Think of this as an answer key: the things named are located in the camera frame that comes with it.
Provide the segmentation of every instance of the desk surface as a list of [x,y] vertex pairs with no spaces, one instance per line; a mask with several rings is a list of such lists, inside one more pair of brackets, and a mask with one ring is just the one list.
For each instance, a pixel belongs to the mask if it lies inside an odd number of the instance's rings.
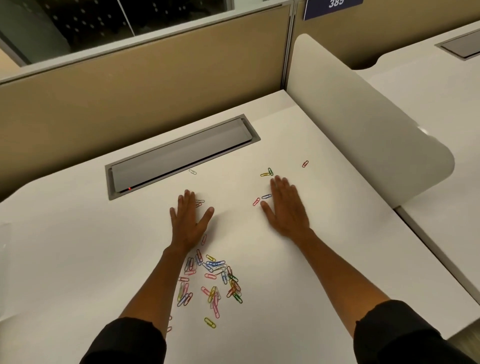
[[[261,141],[196,166],[197,175],[184,171],[108,200],[106,164],[243,113]],[[230,363],[354,363],[351,339],[307,262],[252,206],[268,193],[269,178],[260,177],[268,167],[298,186],[327,244],[445,337],[480,316],[480,306],[280,91],[44,177],[2,202],[0,221],[11,223],[12,237],[1,362],[78,362],[157,263],[171,238],[168,208],[190,188],[206,200],[201,212],[216,208],[203,254],[229,262],[243,304],[216,281],[223,297],[212,330],[200,291],[212,281],[202,270],[191,276],[191,302],[172,311],[166,363],[206,363],[213,352]]]
[[461,61],[434,45],[476,22],[382,56],[358,71],[455,156],[453,174],[402,207],[480,302],[480,57]]

